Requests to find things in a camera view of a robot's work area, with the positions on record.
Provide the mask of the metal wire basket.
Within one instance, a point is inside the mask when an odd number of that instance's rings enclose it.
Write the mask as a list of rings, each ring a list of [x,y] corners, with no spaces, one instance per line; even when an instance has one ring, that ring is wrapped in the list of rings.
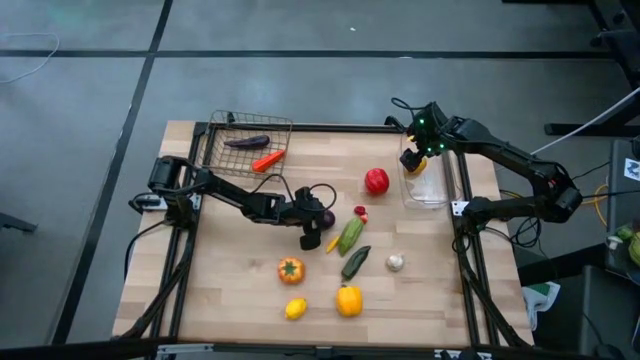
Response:
[[[232,112],[236,122],[228,125],[226,113]],[[255,160],[278,150],[287,153],[293,122],[287,118],[253,113],[216,110],[210,117],[204,137],[201,140],[195,163],[208,168],[214,174],[246,178],[264,178],[267,175],[281,175],[285,157],[264,173],[251,170]],[[224,145],[225,141],[268,135],[270,144],[262,149],[242,150]]]

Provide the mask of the white green bag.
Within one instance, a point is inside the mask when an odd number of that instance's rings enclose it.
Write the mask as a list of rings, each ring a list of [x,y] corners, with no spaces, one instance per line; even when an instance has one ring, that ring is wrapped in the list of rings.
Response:
[[[538,325],[538,314],[548,311],[556,301],[561,285],[555,282],[545,282],[522,288],[527,316],[531,330],[535,331]]]

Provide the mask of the black metal stand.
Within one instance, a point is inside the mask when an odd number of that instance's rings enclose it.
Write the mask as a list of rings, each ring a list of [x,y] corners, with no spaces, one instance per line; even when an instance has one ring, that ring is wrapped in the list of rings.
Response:
[[[640,135],[640,0],[617,0],[620,8],[611,22],[630,28],[611,27],[596,0],[502,0],[505,4],[584,5],[594,19],[598,32],[590,39],[594,47],[606,47],[608,54],[623,72],[632,88],[627,98],[605,111],[599,120],[584,125],[547,123],[544,132],[549,136],[635,137]]]

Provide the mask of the yellow lemon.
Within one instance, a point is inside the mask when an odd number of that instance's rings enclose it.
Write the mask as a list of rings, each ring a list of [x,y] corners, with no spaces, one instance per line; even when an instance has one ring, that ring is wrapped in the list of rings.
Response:
[[[307,300],[305,298],[295,298],[287,303],[284,314],[287,320],[296,320],[305,314],[307,310]]]

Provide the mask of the black metal table frame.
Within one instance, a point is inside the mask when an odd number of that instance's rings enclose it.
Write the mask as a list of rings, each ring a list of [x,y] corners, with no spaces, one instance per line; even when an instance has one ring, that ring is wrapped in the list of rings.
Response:
[[[381,125],[295,125],[283,179],[241,178],[238,185],[267,192],[311,186],[331,204],[335,225],[318,248],[304,251],[299,228],[256,224],[228,204],[203,198],[197,232],[181,236],[193,248],[189,275],[169,295],[159,335],[180,343],[489,345],[480,303],[463,295],[449,208],[403,204],[398,174],[403,144],[394,128]],[[365,188],[365,175],[373,168],[389,176],[385,194],[371,195]],[[328,244],[358,217],[358,205],[366,208],[368,222],[357,242],[343,257],[338,246],[327,254]],[[371,247],[366,261],[352,280],[343,281],[342,268],[363,246]],[[404,255],[399,272],[386,267],[393,254]],[[287,257],[304,262],[303,282],[289,285],[279,279],[278,264]],[[360,315],[338,313],[336,294],[342,286],[360,288]],[[295,298],[305,298],[307,310],[287,320],[285,306]]]

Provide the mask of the dark green cucumber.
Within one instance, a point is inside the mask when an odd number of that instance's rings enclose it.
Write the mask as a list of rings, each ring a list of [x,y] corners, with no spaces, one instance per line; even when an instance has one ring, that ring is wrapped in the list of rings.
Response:
[[[349,258],[341,270],[343,281],[350,281],[355,277],[362,264],[366,261],[370,250],[370,246],[363,246]]]

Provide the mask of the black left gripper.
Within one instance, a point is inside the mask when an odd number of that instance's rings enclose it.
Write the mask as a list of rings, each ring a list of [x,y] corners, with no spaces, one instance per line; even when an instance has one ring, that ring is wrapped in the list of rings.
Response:
[[[321,245],[320,228],[314,228],[315,218],[325,211],[324,204],[312,193],[310,187],[302,188],[302,197],[286,202],[284,205],[284,224],[286,226],[298,226],[303,229],[303,235],[299,238],[302,250],[313,250]]]

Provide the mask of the orange carrot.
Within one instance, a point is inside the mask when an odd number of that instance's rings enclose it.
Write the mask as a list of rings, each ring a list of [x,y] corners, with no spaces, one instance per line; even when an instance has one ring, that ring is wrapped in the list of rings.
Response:
[[[284,155],[286,154],[285,150],[278,150],[273,153],[270,153],[258,160],[255,160],[251,165],[251,170],[256,173],[264,173],[271,166],[280,161]]]

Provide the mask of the light green squash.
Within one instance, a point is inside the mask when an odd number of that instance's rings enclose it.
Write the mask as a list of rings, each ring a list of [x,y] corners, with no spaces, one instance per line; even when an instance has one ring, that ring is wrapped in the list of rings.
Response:
[[[364,222],[360,217],[354,217],[345,225],[338,242],[338,251],[341,257],[354,246],[357,242],[362,230]]]

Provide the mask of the yellow bell pepper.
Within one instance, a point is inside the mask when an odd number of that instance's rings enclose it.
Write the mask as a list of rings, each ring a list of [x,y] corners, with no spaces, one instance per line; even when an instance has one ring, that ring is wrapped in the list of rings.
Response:
[[[359,287],[342,286],[336,294],[336,309],[343,317],[355,317],[363,310],[363,298]]]

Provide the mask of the red bell pepper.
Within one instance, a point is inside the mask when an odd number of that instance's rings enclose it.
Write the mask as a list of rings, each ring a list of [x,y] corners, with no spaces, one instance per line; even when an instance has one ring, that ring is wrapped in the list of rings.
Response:
[[[387,172],[382,168],[373,168],[367,171],[364,178],[365,188],[371,195],[385,194],[390,186]]]

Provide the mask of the clear plastic bin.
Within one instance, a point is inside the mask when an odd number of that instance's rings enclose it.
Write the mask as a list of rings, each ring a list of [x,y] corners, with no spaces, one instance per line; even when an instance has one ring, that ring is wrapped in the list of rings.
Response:
[[[426,166],[419,173],[409,173],[398,163],[403,204],[409,209],[436,209],[462,198],[457,157],[452,151],[424,158]]]

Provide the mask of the orange tomato green stem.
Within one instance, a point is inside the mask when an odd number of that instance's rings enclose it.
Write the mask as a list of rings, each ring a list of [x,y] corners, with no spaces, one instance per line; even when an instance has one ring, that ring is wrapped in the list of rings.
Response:
[[[295,285],[304,281],[306,267],[302,260],[295,257],[287,257],[278,264],[278,276],[284,284]]]

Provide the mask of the black floor bracket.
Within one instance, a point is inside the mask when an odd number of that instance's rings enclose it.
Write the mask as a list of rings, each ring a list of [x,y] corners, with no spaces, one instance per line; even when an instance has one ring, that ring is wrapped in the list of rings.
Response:
[[[33,233],[37,226],[19,218],[0,212],[0,228],[15,229],[27,233]]]

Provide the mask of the long purple eggplant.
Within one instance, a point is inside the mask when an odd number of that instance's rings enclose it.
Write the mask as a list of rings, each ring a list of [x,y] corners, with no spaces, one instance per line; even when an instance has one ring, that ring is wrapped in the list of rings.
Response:
[[[224,145],[234,149],[254,150],[265,148],[270,142],[271,138],[268,135],[257,135],[249,138],[228,140],[224,142]]]

